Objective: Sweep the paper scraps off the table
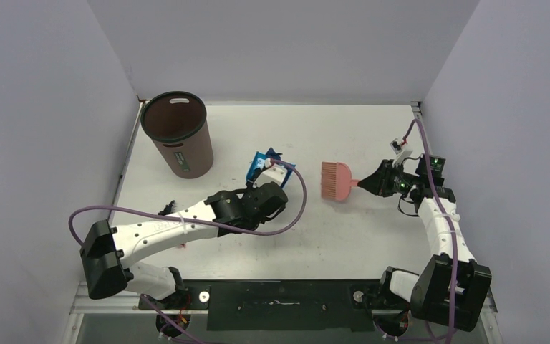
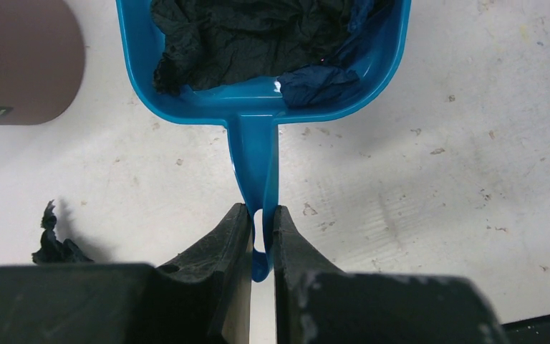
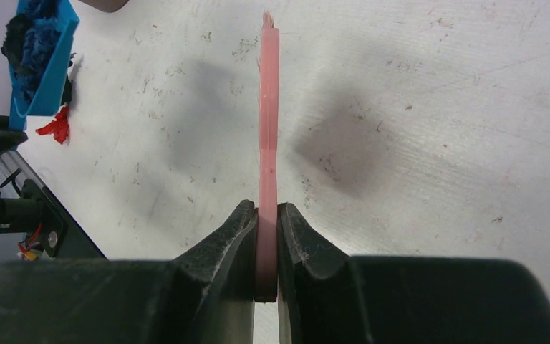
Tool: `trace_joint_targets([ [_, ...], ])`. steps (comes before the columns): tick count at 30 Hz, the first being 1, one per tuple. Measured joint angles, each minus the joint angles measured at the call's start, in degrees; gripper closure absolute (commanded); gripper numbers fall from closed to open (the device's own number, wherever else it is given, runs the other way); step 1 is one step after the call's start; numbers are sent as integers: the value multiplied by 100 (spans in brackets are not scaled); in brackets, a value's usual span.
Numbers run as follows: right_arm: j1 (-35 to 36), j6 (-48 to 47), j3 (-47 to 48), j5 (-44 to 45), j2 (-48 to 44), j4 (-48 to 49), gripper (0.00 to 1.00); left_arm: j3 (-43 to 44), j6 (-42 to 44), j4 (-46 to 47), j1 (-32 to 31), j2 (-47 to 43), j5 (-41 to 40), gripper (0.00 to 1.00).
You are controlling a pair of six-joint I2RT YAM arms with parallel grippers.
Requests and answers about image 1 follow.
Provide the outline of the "blue dustpan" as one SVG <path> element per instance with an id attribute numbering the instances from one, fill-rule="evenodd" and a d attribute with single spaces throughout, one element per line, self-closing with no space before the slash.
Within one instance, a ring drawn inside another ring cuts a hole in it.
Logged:
<path id="1" fill-rule="evenodd" d="M 281 162 L 281 153 L 277 153 L 273 148 L 269 148 L 265 153 L 256 151 L 246 174 L 246 185 L 258 188 L 274 182 L 280 188 L 285 187 L 292 174 L 291 167 L 296 165 Z"/>

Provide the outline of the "pink hand brush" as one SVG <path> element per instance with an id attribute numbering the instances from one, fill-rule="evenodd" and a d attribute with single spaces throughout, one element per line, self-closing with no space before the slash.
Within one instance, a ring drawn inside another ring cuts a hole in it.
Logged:
<path id="1" fill-rule="evenodd" d="M 341 162 L 321 163 L 321 197 L 330 201 L 345 201 L 359 180 L 352 177 L 349 166 Z"/>

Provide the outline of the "black scrap edge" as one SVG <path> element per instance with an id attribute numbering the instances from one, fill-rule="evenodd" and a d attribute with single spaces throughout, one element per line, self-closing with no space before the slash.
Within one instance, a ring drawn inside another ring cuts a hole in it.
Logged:
<path id="1" fill-rule="evenodd" d="M 166 204 L 162 210 L 158 212 L 158 215 L 167 216 L 169 214 L 172 214 L 175 211 L 175 207 L 176 207 L 176 202 L 175 200 L 172 200 L 168 204 Z"/>

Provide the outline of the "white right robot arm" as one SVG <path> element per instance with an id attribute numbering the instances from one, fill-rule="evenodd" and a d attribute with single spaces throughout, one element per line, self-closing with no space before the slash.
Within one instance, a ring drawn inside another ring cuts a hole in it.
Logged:
<path id="1" fill-rule="evenodd" d="M 420 273 L 388 267 L 376 288 L 378 302 L 410 306 L 413 317 L 439 325 L 453 324 L 470 332 L 477 325 L 490 290 L 492 274 L 477 263 L 460 230 L 453 190 L 445 187 L 445 159 L 421 157 L 414 173 L 406 173 L 392 159 L 383 160 L 357 185 L 383 198 L 409 197 L 428 238 L 432 257 Z"/>

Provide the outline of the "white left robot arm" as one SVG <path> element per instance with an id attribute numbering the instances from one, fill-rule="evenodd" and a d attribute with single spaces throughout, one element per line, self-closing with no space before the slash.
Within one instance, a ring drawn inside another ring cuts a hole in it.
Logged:
<path id="1" fill-rule="evenodd" d="M 146 264 L 144 258 L 191 241 L 222 237 L 230 226 L 254 231 L 284 210 L 287 202 L 284 190 L 269 182 L 258 188 L 219 191 L 165 221 L 120 226 L 98 221 L 80 249 L 89 297 L 101 300 L 127 290 L 177 308 L 185 299 L 179 271 Z"/>

